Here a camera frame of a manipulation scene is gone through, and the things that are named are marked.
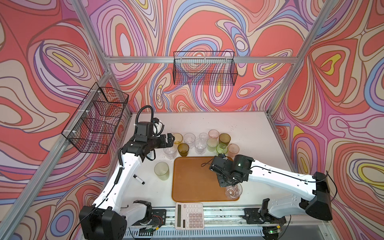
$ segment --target mesh basket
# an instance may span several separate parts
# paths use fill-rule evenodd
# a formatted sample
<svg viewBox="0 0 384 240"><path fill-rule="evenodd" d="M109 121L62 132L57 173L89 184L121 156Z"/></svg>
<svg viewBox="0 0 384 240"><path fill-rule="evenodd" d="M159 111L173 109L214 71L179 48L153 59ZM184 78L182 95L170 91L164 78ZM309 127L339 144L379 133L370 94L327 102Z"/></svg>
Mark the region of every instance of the mesh basket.
<svg viewBox="0 0 384 240"><path fill-rule="evenodd" d="M173 61L174 84L234 86L237 67L233 56L232 51L176 51Z"/></svg>
<svg viewBox="0 0 384 240"><path fill-rule="evenodd" d="M98 88L67 139L80 152L107 153L127 103L128 94Z"/></svg>

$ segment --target marker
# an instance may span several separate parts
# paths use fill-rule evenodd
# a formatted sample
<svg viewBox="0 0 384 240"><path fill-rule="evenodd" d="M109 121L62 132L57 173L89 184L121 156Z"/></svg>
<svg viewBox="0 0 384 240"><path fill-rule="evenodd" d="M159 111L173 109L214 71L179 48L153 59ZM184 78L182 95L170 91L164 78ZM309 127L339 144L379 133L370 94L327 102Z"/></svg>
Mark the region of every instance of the marker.
<svg viewBox="0 0 384 240"><path fill-rule="evenodd" d="M137 181L139 181L139 183L141 183L141 184L145 184L145 182L143 181L143 180L141 180L138 176L136 176L135 174L133 175L133 177L137 180Z"/></svg>

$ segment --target orange plastic tray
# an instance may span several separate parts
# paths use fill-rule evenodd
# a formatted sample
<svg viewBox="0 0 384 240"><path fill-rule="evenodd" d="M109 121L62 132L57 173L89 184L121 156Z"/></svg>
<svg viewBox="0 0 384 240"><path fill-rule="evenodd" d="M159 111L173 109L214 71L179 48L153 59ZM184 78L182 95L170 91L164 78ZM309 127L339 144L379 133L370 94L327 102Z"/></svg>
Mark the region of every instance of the orange plastic tray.
<svg viewBox="0 0 384 240"><path fill-rule="evenodd" d="M172 199L175 202L236 201L225 196L225 187L220 187L216 173L209 164L213 157L178 157L173 168Z"/></svg>

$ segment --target white table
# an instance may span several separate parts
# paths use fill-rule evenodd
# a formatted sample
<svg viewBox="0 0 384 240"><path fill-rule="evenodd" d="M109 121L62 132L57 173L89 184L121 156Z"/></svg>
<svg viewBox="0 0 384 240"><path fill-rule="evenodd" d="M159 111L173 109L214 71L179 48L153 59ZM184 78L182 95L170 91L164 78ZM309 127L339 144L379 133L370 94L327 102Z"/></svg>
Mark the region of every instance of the white table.
<svg viewBox="0 0 384 240"><path fill-rule="evenodd" d="M191 132L198 138L202 132L208 133L216 129L220 133L226 132L231 136L231 143L240 147L239 154L250 156L270 166L290 170L280 145L272 131L264 112L230 112L230 113L155 113L154 117L164 123L163 134ZM124 143L134 132L136 114L133 114ZM141 113L139 121L149 121L151 115ZM214 152L205 152L204 156L213 156ZM197 156L195 148L189 151L188 156ZM172 200L173 161L165 157L163 149L156 150L156 159L147 159L136 172L145 184L131 180L124 192L123 206L131 205L135 200L145 200L153 207L175 207ZM158 162L169 165L170 176L168 180L160 180L154 173ZM204 202L204 206L246 206L260 205L265 198L276 198L289 195L282 189L257 182L243 182L243 193L239 200L233 202Z"/></svg>

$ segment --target calculator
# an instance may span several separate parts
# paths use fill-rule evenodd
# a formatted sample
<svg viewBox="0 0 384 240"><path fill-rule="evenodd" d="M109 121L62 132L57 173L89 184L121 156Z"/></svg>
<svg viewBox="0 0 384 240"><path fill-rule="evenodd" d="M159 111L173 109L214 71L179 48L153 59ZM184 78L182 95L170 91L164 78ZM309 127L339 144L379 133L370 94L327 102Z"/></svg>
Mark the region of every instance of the calculator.
<svg viewBox="0 0 384 240"><path fill-rule="evenodd" d="M177 202L175 228L178 230L204 229L204 211L201 202Z"/></svg>

